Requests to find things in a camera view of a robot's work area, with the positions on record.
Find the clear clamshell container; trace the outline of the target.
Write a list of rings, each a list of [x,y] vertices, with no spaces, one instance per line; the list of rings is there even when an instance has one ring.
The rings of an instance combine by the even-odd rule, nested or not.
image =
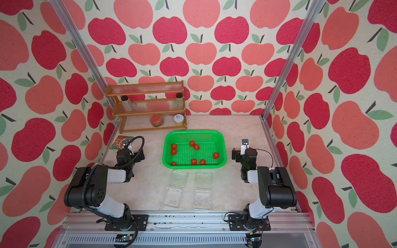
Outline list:
[[[209,210],[211,208],[212,173],[196,172],[194,179],[194,209]]]
[[[188,176],[188,172],[182,170],[174,170],[171,173],[163,201],[165,206],[172,208],[179,207]]]

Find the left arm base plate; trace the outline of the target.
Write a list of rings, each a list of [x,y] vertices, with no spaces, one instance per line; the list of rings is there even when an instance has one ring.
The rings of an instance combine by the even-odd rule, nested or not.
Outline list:
[[[133,223],[138,228],[138,231],[145,231],[147,227],[148,215],[132,215]],[[108,220],[105,231],[132,231],[134,232],[134,226],[131,224],[125,224],[120,221]]]

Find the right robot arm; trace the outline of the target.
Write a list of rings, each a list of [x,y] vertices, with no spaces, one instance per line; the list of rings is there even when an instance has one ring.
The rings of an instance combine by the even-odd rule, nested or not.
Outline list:
[[[270,168],[256,165],[257,150],[232,150],[232,159],[242,165],[240,175],[247,184],[257,184],[259,198],[246,206],[246,220],[261,220],[276,209],[297,205],[297,195],[285,167]]]

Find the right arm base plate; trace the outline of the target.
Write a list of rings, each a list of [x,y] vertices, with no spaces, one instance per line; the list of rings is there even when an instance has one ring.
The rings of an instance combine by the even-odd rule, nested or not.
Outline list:
[[[270,231],[271,226],[268,217],[264,219],[253,219],[241,214],[229,213],[224,221],[229,225],[230,231]]]

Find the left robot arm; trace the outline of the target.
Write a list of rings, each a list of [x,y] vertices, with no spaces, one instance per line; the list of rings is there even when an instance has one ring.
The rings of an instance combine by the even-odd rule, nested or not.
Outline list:
[[[92,167],[80,167],[73,176],[65,195],[67,207],[84,209],[104,219],[126,225],[134,224],[127,204],[107,196],[107,186],[130,182],[134,177],[133,167],[145,159],[142,136],[132,138],[116,154],[115,166],[96,163]]]

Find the green plastic basket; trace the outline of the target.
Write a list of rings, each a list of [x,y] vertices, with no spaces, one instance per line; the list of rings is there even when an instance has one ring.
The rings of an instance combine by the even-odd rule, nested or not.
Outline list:
[[[195,150],[189,145],[190,141],[200,146],[200,150]],[[171,155],[172,144],[177,145],[177,154]],[[213,154],[218,153],[220,157],[215,160]],[[197,165],[192,165],[191,160],[197,159]],[[200,165],[201,160],[206,161],[206,165]],[[226,165],[227,154],[225,140],[218,131],[211,130],[186,130],[174,131],[169,133],[164,140],[162,163],[170,169],[215,169]]]

